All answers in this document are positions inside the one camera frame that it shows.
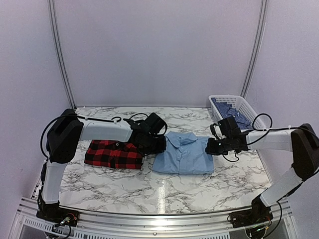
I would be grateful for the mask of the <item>red black plaid shirt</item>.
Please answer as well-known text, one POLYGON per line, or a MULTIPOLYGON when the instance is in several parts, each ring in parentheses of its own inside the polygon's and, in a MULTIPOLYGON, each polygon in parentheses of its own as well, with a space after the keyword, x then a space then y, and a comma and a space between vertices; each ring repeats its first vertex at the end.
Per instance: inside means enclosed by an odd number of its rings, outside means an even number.
POLYGON ((132 143, 113 140, 92 140, 84 163, 113 169, 140 170, 144 155, 132 143))

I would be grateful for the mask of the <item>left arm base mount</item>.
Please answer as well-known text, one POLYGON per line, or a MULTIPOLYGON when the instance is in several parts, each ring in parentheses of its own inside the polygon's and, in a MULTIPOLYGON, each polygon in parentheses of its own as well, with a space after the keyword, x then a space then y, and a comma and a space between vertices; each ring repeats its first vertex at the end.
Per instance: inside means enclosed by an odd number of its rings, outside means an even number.
POLYGON ((57 210, 44 213, 43 211, 38 210, 36 213, 36 217, 49 222, 53 222, 56 225, 61 223, 64 219, 69 218, 69 220, 67 220, 64 225, 75 227, 77 226, 79 220, 79 211, 66 208, 58 208, 57 210))

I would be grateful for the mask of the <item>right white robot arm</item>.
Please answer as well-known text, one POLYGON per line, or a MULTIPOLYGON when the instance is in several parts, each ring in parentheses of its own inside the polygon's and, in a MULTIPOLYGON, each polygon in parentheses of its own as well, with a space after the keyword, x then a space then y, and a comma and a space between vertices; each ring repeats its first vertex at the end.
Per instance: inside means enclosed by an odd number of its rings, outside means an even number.
POLYGON ((247 219, 259 222, 270 207, 282 198, 294 193, 304 182, 319 172, 319 137, 309 123, 282 128, 252 128, 241 130, 232 118, 218 122, 220 138, 210 138, 206 153, 226 156, 228 152, 256 151, 262 157, 266 171, 275 167, 275 161, 286 166, 276 181, 252 201, 247 219))

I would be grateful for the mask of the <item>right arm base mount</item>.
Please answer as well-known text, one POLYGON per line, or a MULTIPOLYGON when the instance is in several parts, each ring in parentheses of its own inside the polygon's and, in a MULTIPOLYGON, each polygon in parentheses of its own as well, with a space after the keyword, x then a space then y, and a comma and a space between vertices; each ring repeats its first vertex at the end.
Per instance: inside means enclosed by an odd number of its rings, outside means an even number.
POLYGON ((262 214, 256 214, 252 209, 231 212, 227 221, 232 224, 233 228, 247 227, 255 224, 269 222, 273 219, 271 210, 267 210, 262 214))

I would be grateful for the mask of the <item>light blue long sleeve shirt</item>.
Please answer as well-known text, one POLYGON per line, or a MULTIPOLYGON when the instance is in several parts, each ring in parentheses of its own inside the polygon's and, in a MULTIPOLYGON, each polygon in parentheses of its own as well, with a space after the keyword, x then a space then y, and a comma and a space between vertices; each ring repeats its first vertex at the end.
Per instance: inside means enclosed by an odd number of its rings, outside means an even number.
POLYGON ((162 174, 209 174, 213 157, 205 149, 209 137, 170 131, 165 135, 166 150, 156 155, 153 171, 162 174))

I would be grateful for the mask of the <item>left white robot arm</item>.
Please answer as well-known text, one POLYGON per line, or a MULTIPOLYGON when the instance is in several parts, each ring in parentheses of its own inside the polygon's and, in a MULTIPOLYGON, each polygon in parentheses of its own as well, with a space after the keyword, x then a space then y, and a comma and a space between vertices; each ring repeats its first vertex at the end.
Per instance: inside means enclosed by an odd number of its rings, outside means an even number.
POLYGON ((133 120, 113 117, 99 119, 80 116, 66 109, 43 130, 40 149, 46 157, 42 168, 42 187, 38 196, 38 210, 51 221, 61 220, 65 214, 59 207, 59 190, 66 165, 74 158, 78 142, 83 140, 111 140, 131 143, 143 154, 165 151, 166 139, 161 131, 167 123, 157 114, 133 120))

